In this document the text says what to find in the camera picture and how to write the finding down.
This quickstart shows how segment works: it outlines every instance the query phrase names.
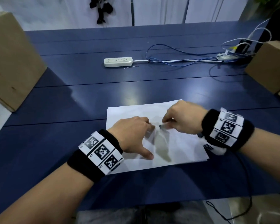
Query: blue table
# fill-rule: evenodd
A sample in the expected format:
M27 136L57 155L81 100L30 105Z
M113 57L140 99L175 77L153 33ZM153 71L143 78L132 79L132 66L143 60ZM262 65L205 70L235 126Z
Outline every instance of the blue table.
M66 162L93 131L105 128L107 107L184 99L206 108L225 107L280 134L280 99L246 75L245 65L139 64L125 70L103 65L108 57L144 59L146 49L156 43L194 53L219 52L222 42L247 37L258 23L27 32L48 69L0 131L0 212ZM153 47L149 54L197 58L164 47ZM242 158L254 195L280 193L279 183ZM207 162L107 176L90 190L80 209L247 195L244 171L235 156L210 154Z

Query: gray pants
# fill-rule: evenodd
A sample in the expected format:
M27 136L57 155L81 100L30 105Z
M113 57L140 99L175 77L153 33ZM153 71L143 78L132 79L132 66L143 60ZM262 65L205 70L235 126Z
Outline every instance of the gray pants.
M76 224L213 224L202 201L80 211Z

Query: person's left thumb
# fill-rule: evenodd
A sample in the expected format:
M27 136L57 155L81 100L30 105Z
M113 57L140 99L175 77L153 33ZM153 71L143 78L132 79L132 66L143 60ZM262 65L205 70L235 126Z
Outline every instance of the person's left thumb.
M153 159L153 154L148 149L144 148L142 145L139 147L137 153L146 159L149 159L149 160Z

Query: brown box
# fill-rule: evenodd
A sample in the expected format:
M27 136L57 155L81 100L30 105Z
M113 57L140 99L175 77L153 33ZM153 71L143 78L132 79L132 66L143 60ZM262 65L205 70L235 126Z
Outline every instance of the brown box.
M280 41L265 42L245 71L269 91L280 95Z
M0 12L0 103L15 111L46 70L10 12Z

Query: white paper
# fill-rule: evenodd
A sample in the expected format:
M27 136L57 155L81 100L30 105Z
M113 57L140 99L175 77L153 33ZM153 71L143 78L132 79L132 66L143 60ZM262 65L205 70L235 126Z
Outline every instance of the white paper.
M124 162L113 173L121 173L133 170L162 167L167 165L201 162L209 157L197 135L180 133L175 129L162 130L162 118L176 101L157 104L131 105L122 107L109 107L107 109L106 129L111 128L120 119L134 116L148 117L156 126L152 133L147 133L142 143L145 148L154 155L153 160L147 160L139 154L123 153Z

